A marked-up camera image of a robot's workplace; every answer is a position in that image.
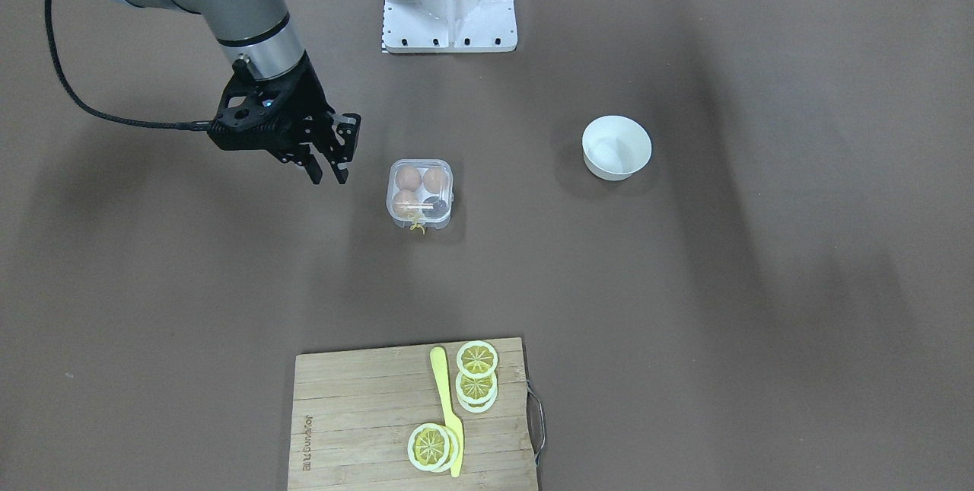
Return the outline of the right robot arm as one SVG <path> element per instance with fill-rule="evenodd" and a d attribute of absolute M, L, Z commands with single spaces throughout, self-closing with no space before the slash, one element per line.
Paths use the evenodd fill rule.
<path fill-rule="evenodd" d="M 133 8 L 182 10 L 205 20 L 232 75 L 210 120 L 146 121 L 95 110 L 64 75 L 53 33 L 53 0 L 44 0 L 46 43 L 62 88 L 85 113 L 138 128 L 204 132 L 223 151 L 264 151 L 320 183 L 324 157 L 347 182 L 361 117 L 327 102 L 285 0 L 111 0 Z"/>

